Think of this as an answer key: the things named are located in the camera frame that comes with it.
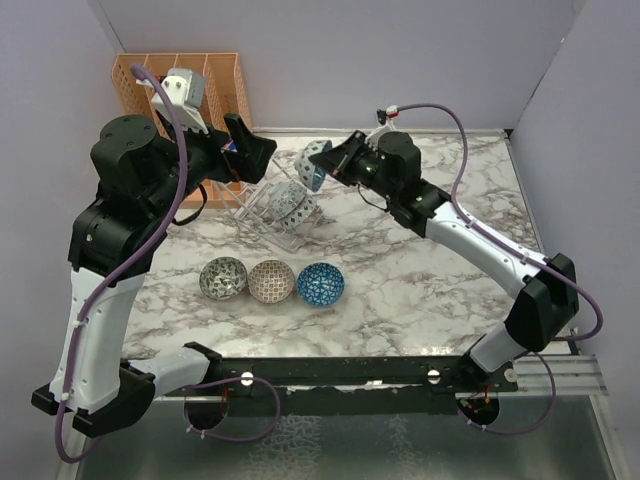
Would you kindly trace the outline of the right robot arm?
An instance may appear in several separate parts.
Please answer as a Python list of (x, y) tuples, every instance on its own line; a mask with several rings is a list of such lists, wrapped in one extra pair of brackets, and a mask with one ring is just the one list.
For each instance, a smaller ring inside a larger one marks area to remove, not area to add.
[(491, 384), (496, 371), (517, 356), (543, 350), (579, 310), (573, 262), (547, 258), (510, 239), (487, 239), (491, 228), (421, 176), (421, 152), (399, 131), (370, 146), (362, 132), (338, 146), (312, 149), (309, 160), (346, 186), (365, 186), (382, 197), (401, 226), (454, 251), (492, 278), (514, 300), (503, 323), (465, 353), (459, 378), (469, 390)]

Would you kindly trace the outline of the white diamond patterned bowl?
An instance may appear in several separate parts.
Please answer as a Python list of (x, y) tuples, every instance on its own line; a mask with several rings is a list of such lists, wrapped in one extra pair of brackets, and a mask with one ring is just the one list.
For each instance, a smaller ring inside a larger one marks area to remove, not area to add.
[(279, 220), (279, 224), (285, 231), (293, 230), (305, 222), (317, 207), (316, 199), (306, 195), (300, 204), (292, 212)]

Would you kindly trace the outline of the white petal patterned bowl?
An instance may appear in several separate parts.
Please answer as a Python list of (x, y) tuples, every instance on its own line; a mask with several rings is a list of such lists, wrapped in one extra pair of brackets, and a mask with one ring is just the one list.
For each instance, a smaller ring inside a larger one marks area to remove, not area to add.
[(269, 192), (268, 209), (274, 220), (280, 220), (297, 207), (306, 195), (306, 189), (295, 181), (277, 183)]

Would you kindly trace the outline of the blue triangle patterned bowl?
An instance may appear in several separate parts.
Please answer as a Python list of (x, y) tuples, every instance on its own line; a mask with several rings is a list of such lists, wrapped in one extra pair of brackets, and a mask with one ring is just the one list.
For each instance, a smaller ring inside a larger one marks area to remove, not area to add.
[(345, 279), (334, 265), (317, 262), (306, 266), (296, 281), (298, 295), (314, 307), (334, 305), (343, 295)]

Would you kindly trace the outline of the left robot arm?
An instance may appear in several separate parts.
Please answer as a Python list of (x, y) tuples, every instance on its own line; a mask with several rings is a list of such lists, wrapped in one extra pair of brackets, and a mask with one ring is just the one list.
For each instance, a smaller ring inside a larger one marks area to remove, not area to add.
[(69, 249), (72, 305), (53, 380), (32, 395), (47, 414), (73, 416), (97, 438), (136, 423), (151, 402), (183, 387), (206, 395), (220, 385), (220, 357), (194, 342), (176, 353), (126, 361), (121, 352), (134, 300), (181, 202), (205, 180), (258, 183), (277, 144), (254, 135), (236, 114), (224, 130), (187, 132), (186, 144), (160, 135), (143, 115), (106, 124), (90, 157), (95, 200), (76, 218)]

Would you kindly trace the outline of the blue floral patterned bowl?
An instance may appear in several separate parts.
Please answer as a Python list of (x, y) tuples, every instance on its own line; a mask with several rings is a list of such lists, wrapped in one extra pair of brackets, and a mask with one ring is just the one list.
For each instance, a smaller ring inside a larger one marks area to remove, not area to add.
[(313, 155), (324, 153), (333, 147), (330, 140), (314, 140), (307, 144), (295, 160), (295, 170), (300, 182), (310, 191), (317, 192), (324, 183), (326, 172), (315, 165), (310, 158)]

